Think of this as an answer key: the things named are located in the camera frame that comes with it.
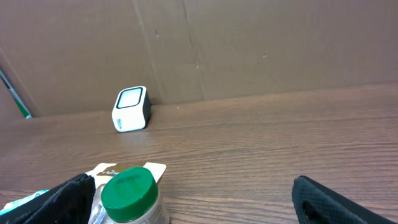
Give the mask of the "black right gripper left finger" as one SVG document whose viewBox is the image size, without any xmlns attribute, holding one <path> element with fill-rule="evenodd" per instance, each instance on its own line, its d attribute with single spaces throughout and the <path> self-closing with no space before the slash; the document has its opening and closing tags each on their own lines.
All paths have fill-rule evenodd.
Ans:
<svg viewBox="0 0 398 224">
<path fill-rule="evenodd" d="M 95 179 L 78 174 L 1 215 L 1 223 L 88 223 Z"/>
</svg>

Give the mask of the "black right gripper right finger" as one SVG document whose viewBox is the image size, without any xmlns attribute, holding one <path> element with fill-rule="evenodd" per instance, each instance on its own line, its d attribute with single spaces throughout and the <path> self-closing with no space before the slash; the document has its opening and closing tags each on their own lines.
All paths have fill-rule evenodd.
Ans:
<svg viewBox="0 0 398 224">
<path fill-rule="evenodd" d="M 394 224 L 304 175 L 294 180 L 292 202 L 300 224 Z"/>
</svg>

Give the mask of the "brown snack pouch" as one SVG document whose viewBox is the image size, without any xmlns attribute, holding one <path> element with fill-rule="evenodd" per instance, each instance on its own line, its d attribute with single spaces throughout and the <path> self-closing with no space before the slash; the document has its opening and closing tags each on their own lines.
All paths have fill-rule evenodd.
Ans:
<svg viewBox="0 0 398 224">
<path fill-rule="evenodd" d="M 89 223 L 169 224 L 158 181 L 165 164 L 100 163 L 86 172 L 96 192 Z"/>
</svg>

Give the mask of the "green lid jar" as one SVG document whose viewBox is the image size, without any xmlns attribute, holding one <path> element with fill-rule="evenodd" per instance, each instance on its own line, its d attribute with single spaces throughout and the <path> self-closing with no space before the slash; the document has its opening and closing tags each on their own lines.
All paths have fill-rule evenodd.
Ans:
<svg viewBox="0 0 398 224">
<path fill-rule="evenodd" d="M 157 182 L 145 167 L 127 169 L 109 180 L 101 203 L 113 223 L 170 223 Z"/>
</svg>

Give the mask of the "teal snack packet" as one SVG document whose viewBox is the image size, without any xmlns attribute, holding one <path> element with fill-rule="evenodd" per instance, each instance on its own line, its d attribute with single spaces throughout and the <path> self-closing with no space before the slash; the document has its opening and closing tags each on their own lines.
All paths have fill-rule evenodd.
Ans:
<svg viewBox="0 0 398 224">
<path fill-rule="evenodd" d="M 26 196 L 26 197 L 22 198 L 22 199 L 15 200 L 13 202 L 7 203 L 4 206 L 4 208 L 1 210 L 1 215 L 5 214 L 7 212 L 10 212 L 11 210 L 13 210 L 13 209 L 15 209 L 17 207 L 20 207 L 21 205 L 23 205 L 23 204 L 25 204 L 27 202 L 30 202 L 31 200 L 35 199 L 38 196 L 41 196 L 42 194 L 44 194 L 46 192 L 48 192 L 48 190 L 40 190 L 40 191 L 35 192 L 32 195 L 29 195 L 29 196 Z"/>
</svg>

